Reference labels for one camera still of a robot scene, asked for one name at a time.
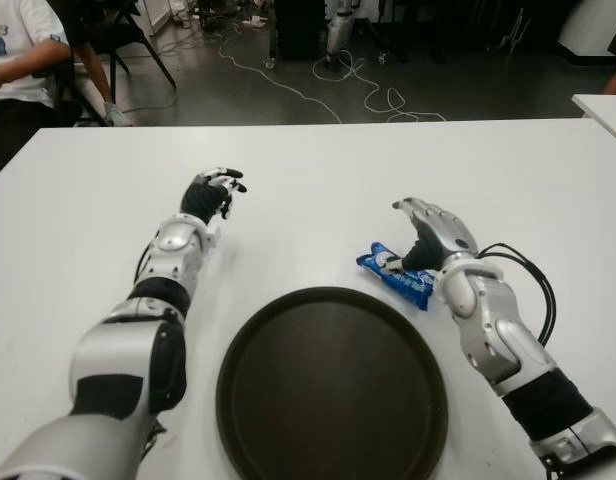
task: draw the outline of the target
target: concrete floor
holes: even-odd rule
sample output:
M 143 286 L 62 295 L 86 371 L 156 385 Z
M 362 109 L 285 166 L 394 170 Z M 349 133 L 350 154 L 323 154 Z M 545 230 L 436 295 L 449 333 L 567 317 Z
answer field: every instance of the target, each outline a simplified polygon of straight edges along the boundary
M 157 50 L 172 48 L 191 30 L 166 26 L 154 38 Z M 216 35 L 196 33 L 180 47 L 163 56 L 178 84 L 174 104 L 166 109 L 131 113 L 137 125 L 270 125 L 333 123 L 322 106 L 271 85 L 256 72 L 236 68 L 219 56 L 224 52 L 243 64 L 264 69 L 267 32 L 234 29 Z M 574 93 L 598 93 L 615 67 L 581 67 L 549 53 L 452 53 L 448 62 L 434 64 L 425 46 L 415 48 L 409 63 L 394 58 L 377 62 L 378 50 L 365 37 L 353 38 L 351 51 L 367 63 L 361 74 L 383 88 L 395 87 L 407 100 L 406 110 L 438 112 L 448 120 L 499 120 L 520 118 L 577 117 Z M 173 98 L 169 84 L 142 46 L 120 51 L 132 74 L 118 70 L 118 103 L 123 108 L 163 105 Z M 265 72 L 274 80 L 325 102 L 344 123 L 385 122 L 389 114 L 374 114 L 363 106 L 372 87 L 357 79 L 341 83 L 319 81 L 310 62 L 280 62 Z M 387 108 L 385 90 L 371 99 L 376 109 Z M 421 121 L 434 121 L 421 117 Z

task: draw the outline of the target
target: black chair leg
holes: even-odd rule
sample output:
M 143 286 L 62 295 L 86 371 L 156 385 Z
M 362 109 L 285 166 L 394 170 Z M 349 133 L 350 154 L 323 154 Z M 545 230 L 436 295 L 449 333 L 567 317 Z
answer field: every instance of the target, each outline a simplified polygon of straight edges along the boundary
M 79 91 L 79 89 L 75 85 L 68 85 L 68 90 L 70 91 L 70 95 L 72 95 L 72 98 L 77 100 L 79 105 L 81 105 L 83 108 L 86 109 L 86 111 L 91 116 L 91 118 L 95 122 L 97 122 L 100 127 L 108 126 L 108 124 L 102 118 L 102 116 L 99 115 L 99 112 L 97 112 L 95 107 L 92 106 L 92 104 L 88 101 L 88 99 L 83 96 L 83 94 Z
M 175 83 L 175 79 L 172 78 L 172 75 L 170 75 L 170 72 L 168 71 L 164 63 L 161 61 L 161 58 L 159 58 L 159 55 L 157 55 L 157 52 L 155 52 L 155 49 L 152 48 L 152 45 L 150 45 L 150 42 L 148 42 L 146 37 L 144 37 L 141 43 L 143 43 L 146 46 L 146 48 L 148 49 L 148 52 L 150 53 L 150 56 L 155 60 L 155 62 L 157 62 L 157 65 L 159 65 L 159 68 L 161 69 L 163 74 L 166 76 L 170 84 L 172 85 L 172 88 L 177 90 L 177 84 Z
M 128 65 L 126 65 L 126 62 L 124 62 L 121 57 L 119 55 L 117 55 L 117 52 L 115 52 L 113 54 L 115 56 L 115 60 L 117 61 L 117 63 L 119 64 L 119 66 L 121 68 L 124 69 L 124 71 L 126 72 L 126 74 L 130 75 L 130 69 L 128 68 Z
M 115 54 L 110 55 L 110 94 L 112 101 L 117 101 L 117 61 Z

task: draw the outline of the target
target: chair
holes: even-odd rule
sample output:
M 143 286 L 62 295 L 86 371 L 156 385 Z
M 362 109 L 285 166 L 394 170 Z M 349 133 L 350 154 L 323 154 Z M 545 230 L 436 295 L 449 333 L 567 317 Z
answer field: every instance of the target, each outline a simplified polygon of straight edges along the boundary
M 117 12 L 112 20 L 105 20 L 94 25 L 87 25 L 86 30 L 92 47 L 98 54 L 105 54 L 110 57 L 110 91 L 112 98 L 116 98 L 117 86 L 117 64 L 123 68 L 126 73 L 130 73 L 130 69 L 124 61 L 117 55 L 117 49 L 130 45 L 132 43 L 143 44 L 150 56 L 155 60 L 163 74 L 168 79 L 168 82 L 176 90 L 177 84 L 170 75 L 170 72 L 159 58 L 159 55 L 150 45 L 150 42 L 144 35 L 144 32 L 132 15 L 139 15 L 139 11 L 135 4 L 138 0 L 107 0 L 103 2 L 103 7 Z
M 75 64 L 73 59 L 66 62 L 53 65 L 50 68 L 39 71 L 33 74 L 34 78 L 49 78 L 53 77 L 56 83 L 53 103 L 59 114 L 59 123 L 63 127 L 71 127 L 79 120 L 92 119 L 99 126 L 107 127 L 106 121 L 99 115 L 99 112 L 93 107 L 86 97 L 81 93 L 75 82 Z M 64 100 L 66 90 L 70 93 L 73 101 Z M 86 110 L 90 118 L 82 118 L 82 109 Z

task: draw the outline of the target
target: robotic arm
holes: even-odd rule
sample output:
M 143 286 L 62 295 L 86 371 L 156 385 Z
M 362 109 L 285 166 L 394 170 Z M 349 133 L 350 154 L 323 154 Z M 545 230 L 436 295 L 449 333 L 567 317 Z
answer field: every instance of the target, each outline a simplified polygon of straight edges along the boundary
M 339 53 L 346 46 L 352 27 L 355 24 L 355 13 L 361 5 L 361 0 L 338 0 L 337 12 L 328 24 L 328 46 L 326 48 L 326 64 L 335 66 Z
M 477 258 L 463 222 L 416 198 L 393 207 L 408 215 L 419 239 L 385 270 L 439 271 L 435 288 L 459 326 L 466 359 L 526 431 L 546 470 L 579 475 L 616 456 L 616 427 L 588 404 L 523 324 L 514 292 L 501 270 Z
M 157 415 L 186 390 L 184 319 L 203 258 L 214 246 L 210 219 L 227 218 L 236 170 L 198 175 L 180 213 L 146 248 L 127 300 L 81 340 L 70 368 L 68 416 L 30 435 L 0 467 L 0 480 L 127 480 L 164 429 Z

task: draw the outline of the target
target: blue snack package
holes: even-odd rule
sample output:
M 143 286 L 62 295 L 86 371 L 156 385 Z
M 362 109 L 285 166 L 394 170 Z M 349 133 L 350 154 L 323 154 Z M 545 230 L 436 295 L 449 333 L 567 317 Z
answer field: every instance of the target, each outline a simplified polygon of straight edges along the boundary
M 424 312 L 428 310 L 428 297 L 432 295 L 435 277 L 423 270 L 421 272 L 383 273 L 381 269 L 386 260 L 397 256 L 384 245 L 374 242 L 370 246 L 370 254 L 357 259 L 357 265 L 363 267 L 381 278 L 381 281 L 397 291 L 408 301 L 414 303 Z

